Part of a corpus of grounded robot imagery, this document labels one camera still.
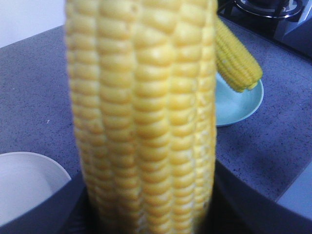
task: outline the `mint green plate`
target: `mint green plate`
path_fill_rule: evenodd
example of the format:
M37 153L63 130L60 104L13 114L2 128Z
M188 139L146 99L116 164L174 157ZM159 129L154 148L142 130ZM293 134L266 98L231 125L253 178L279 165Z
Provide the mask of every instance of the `mint green plate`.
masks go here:
M217 127L237 123L252 115L259 108L263 93L261 80L252 90L238 93L217 73L215 94Z

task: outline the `cooked corn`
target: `cooked corn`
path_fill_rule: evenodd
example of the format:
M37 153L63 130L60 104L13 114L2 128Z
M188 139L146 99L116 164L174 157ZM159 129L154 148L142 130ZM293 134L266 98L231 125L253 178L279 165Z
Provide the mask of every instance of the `cooked corn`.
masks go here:
M215 166L215 0L68 0L75 135L112 232L191 234Z
M246 47L221 21L216 21L216 63L218 72L237 92L253 89L262 69Z

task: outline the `gas stove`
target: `gas stove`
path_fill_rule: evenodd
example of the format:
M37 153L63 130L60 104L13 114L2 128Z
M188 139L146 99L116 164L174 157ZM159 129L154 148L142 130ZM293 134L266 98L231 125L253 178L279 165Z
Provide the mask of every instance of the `gas stove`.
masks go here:
M312 0L218 0L219 15L312 59Z

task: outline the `white bowl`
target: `white bowl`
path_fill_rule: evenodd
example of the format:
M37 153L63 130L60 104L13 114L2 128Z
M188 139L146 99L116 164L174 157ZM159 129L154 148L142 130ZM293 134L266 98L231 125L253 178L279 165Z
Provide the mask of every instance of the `white bowl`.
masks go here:
M0 155L0 226L42 203L69 180L66 170L46 156Z
M234 91L219 73L216 75L216 81L217 127L242 121L259 108L264 94L261 80L252 90L245 90L243 93Z

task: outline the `gray countertop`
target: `gray countertop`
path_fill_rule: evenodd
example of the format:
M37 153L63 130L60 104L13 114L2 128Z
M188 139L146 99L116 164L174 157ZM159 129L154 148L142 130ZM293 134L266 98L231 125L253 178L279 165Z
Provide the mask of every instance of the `gray countertop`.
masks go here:
M217 159L276 200L312 159L311 62L227 24L263 69L264 99L218 128ZM46 155L70 176L79 170L62 27L0 49L0 154L15 151Z

